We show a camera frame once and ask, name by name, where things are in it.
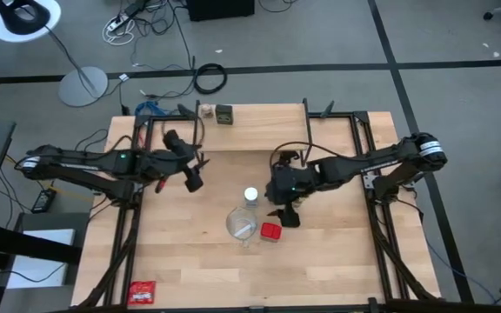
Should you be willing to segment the wooden shelf black metal frame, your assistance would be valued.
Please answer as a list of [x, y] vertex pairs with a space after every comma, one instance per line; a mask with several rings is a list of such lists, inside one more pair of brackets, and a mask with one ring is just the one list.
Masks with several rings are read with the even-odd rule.
[[233, 104], [232, 125], [218, 124], [215, 105], [213, 118], [202, 118], [204, 134], [196, 140], [200, 151], [208, 156], [212, 152], [271, 152], [273, 150], [304, 153], [311, 140], [307, 107], [304, 103]]

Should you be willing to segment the black pepper dark green tin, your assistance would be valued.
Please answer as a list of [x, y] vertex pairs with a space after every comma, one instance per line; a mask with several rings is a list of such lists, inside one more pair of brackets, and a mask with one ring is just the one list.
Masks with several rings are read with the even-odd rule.
[[232, 125], [234, 122], [233, 107], [226, 104], [216, 104], [215, 116], [218, 124]]

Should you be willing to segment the smoked paprika red tin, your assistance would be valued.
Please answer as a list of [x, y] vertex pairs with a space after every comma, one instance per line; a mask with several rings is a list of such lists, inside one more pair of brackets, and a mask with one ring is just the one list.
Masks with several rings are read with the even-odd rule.
[[260, 238], [269, 242], [278, 242], [282, 235], [282, 227], [275, 223], [262, 223]]

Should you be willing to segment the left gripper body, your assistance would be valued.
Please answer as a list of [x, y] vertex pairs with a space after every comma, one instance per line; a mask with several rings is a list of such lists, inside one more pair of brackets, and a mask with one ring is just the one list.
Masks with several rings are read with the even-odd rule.
[[158, 172], [180, 172], [196, 157], [197, 148], [186, 143], [175, 130], [168, 130], [163, 137], [165, 148], [150, 153], [150, 165]]

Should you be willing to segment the white flat panel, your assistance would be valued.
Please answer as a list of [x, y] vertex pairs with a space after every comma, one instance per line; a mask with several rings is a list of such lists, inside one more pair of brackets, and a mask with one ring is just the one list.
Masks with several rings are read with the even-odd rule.
[[[62, 229], [24, 230], [23, 233], [57, 243], [72, 245], [76, 232], [73, 229]], [[67, 269], [68, 265], [66, 263], [29, 256], [16, 256], [6, 288], [12, 290], [62, 287], [65, 285]]]

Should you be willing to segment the clear glass mug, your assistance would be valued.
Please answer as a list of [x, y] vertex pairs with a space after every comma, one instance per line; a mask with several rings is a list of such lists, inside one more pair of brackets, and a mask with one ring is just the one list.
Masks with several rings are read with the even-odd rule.
[[236, 207], [226, 217], [226, 229], [244, 248], [250, 246], [251, 239], [257, 231], [257, 215], [254, 210]]

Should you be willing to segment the red snack packet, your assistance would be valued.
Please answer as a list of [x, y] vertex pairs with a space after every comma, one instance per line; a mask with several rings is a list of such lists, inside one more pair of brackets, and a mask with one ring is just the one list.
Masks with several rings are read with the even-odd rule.
[[135, 281], [130, 284], [128, 294], [129, 305], [146, 305], [155, 302], [155, 281]]

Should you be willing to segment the black box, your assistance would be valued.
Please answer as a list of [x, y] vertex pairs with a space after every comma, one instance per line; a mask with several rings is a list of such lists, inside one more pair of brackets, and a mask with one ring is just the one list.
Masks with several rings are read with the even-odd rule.
[[248, 17], [255, 13], [255, 0], [186, 0], [193, 22]]

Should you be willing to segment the white power strip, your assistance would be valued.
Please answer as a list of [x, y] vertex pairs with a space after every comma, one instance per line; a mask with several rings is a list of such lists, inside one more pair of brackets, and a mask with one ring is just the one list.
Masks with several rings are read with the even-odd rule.
[[105, 26], [105, 29], [109, 32], [115, 31], [116, 29], [124, 26], [129, 21], [129, 16], [125, 13], [120, 13], [116, 17], [113, 17], [108, 24]]

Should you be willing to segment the black power adapter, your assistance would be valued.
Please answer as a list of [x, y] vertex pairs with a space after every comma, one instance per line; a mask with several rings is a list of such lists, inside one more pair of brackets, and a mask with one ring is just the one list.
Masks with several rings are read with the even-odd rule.
[[37, 200], [32, 205], [30, 212], [32, 214], [46, 213], [50, 210], [57, 192], [53, 189], [41, 190], [38, 194]]

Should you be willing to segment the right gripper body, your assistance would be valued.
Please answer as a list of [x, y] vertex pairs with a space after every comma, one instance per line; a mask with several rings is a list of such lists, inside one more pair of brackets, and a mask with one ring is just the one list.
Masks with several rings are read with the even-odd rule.
[[291, 203], [315, 191], [314, 176], [273, 176], [266, 185], [266, 197], [275, 205]]

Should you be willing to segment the floor lamp grey round base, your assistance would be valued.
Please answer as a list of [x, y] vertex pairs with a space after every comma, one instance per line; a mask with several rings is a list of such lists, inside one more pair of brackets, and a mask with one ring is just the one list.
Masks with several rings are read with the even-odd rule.
[[62, 8], [57, 0], [0, 0], [0, 40], [28, 43], [51, 37], [74, 67], [60, 81], [59, 99], [70, 107], [89, 106], [104, 96], [109, 79], [98, 67], [80, 66], [69, 53], [54, 32], [61, 16]]

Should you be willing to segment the grey side cabinet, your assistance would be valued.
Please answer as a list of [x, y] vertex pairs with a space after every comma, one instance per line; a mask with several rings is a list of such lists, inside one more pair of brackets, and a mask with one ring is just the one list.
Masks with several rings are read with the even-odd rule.
[[[62, 230], [73, 229], [75, 237], [72, 246], [82, 248], [84, 244], [88, 215], [86, 213], [43, 213], [21, 217], [15, 230]], [[72, 288], [76, 281], [76, 265], [68, 265], [65, 285], [52, 288], [7, 289], [15, 256], [8, 266], [9, 273], [0, 275], [0, 313], [37, 313], [64, 310], [70, 305]]]

